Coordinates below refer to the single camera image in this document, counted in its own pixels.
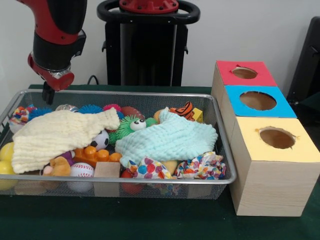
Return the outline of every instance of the box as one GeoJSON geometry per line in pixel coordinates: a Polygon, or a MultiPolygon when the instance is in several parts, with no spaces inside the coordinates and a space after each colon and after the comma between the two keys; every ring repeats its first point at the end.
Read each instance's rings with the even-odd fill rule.
{"type": "Polygon", "coordinates": [[[230,142],[240,216],[301,216],[320,173],[320,153],[296,118],[236,117],[230,142]]]}
{"type": "Polygon", "coordinates": [[[221,106],[225,86],[277,86],[266,65],[261,61],[217,61],[211,95],[221,106]]]}
{"type": "Polygon", "coordinates": [[[225,86],[220,104],[228,141],[231,141],[236,116],[296,118],[276,86],[225,86]]]}

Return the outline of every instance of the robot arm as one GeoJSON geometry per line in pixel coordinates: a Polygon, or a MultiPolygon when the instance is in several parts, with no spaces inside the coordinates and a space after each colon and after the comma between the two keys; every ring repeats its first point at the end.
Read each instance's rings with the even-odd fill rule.
{"type": "Polygon", "coordinates": [[[42,98],[52,104],[55,91],[74,80],[71,59],[82,54],[86,34],[82,30],[87,0],[17,0],[28,6],[35,18],[30,67],[46,82],[42,98]]]}

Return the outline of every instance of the green spiky toy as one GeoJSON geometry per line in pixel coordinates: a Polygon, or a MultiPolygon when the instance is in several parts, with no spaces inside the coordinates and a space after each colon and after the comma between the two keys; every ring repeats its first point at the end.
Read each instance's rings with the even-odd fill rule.
{"type": "Polygon", "coordinates": [[[140,119],[136,115],[134,116],[125,116],[121,122],[120,126],[115,132],[109,133],[109,143],[114,145],[116,144],[117,140],[120,140],[129,134],[134,133],[135,131],[145,129],[147,127],[150,127],[154,124],[157,124],[157,121],[149,117],[148,119],[140,119]]]}

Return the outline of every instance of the metal tray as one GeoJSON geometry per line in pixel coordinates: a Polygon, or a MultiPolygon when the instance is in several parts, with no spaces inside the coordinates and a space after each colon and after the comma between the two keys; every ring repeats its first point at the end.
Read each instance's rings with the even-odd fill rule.
{"type": "MultiPolygon", "coordinates": [[[[0,186],[18,180],[18,187],[0,191],[0,195],[39,195],[39,196],[79,196],[79,197],[136,197],[136,198],[175,198],[175,199],[217,199],[227,184],[236,179],[236,169],[220,110],[216,99],[206,94],[144,93],[144,92],[107,92],[65,90],[55,94],[54,110],[58,105],[71,104],[81,107],[95,104],[103,107],[107,104],[135,107],[146,116],[165,107],[184,106],[191,101],[194,107],[203,110],[203,120],[211,124],[219,134],[214,151],[224,157],[226,174],[219,180],[202,179],[135,179],[135,178],[81,178],[81,177],[44,177],[39,175],[0,175],[0,186]],[[68,184],[92,185],[91,190],[75,192],[68,184]],[[43,191],[43,186],[55,184],[57,187],[43,191]],[[133,189],[131,193],[124,188],[133,189]]],[[[34,104],[47,107],[42,101],[42,91],[28,89],[18,92],[0,116],[0,147],[12,141],[12,132],[8,121],[14,110],[34,104]]]]}

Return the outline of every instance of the baseball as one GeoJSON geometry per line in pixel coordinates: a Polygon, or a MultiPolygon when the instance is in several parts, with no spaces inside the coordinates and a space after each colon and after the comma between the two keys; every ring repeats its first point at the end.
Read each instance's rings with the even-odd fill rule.
{"type": "MultiPolygon", "coordinates": [[[[95,169],[87,163],[78,162],[71,166],[70,177],[92,178],[95,169]]],[[[87,181],[69,181],[68,187],[77,193],[85,193],[92,189],[93,183],[87,181]]]]}

